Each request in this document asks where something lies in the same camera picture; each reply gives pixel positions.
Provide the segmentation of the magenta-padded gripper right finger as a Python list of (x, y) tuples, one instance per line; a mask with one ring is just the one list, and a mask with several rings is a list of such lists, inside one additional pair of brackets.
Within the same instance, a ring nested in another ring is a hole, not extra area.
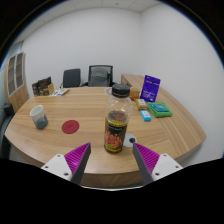
[(138, 143), (133, 144), (133, 154), (145, 185), (182, 169), (168, 154), (158, 154)]

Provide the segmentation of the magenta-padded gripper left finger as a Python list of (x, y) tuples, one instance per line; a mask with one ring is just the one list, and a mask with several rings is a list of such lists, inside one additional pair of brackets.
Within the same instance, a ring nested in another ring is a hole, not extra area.
[(90, 154), (91, 143), (86, 143), (65, 155), (56, 154), (42, 166), (42, 169), (79, 185)]

